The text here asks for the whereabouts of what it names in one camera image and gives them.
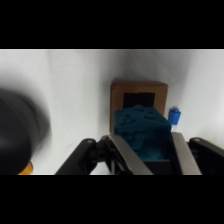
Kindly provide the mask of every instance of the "blue object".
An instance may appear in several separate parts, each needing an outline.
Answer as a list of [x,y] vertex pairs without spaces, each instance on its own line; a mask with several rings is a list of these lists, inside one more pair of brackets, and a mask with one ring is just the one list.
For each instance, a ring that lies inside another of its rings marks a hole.
[[171,125],[178,125],[180,120],[181,112],[175,108],[170,111],[169,122]]
[[143,161],[166,158],[170,132],[170,123],[154,108],[137,105],[114,113],[114,133],[123,137]]

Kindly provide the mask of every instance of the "small blue bottle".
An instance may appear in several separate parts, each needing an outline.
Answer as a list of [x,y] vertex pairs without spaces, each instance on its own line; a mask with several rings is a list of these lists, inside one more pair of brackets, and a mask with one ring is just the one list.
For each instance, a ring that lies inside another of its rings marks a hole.
[[177,125],[179,123],[180,116],[181,116],[181,112],[179,109],[174,108],[174,109],[170,110],[169,122],[172,125],[172,132],[177,131]]

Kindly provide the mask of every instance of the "orange object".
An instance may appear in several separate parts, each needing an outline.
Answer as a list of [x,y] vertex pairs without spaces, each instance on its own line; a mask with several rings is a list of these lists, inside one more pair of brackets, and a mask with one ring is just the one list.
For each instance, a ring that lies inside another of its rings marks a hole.
[[23,170],[22,173],[20,173],[20,176],[28,176],[33,173],[33,164],[30,162],[29,165],[26,167],[25,170]]

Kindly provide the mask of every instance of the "black panel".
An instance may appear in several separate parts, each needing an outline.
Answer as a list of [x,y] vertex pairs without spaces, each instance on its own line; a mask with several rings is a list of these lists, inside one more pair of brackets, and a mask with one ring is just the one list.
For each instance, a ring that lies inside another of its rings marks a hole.
[[125,93],[123,108],[132,108],[136,105],[153,107],[155,93]]

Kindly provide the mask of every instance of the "white wall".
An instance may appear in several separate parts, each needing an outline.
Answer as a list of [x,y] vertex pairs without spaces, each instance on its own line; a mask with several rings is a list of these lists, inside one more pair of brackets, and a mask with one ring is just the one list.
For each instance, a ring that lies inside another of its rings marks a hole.
[[54,174],[82,139],[108,133],[115,78],[167,83],[178,131],[224,148],[224,50],[0,50],[0,87],[28,95],[51,124],[34,174]]

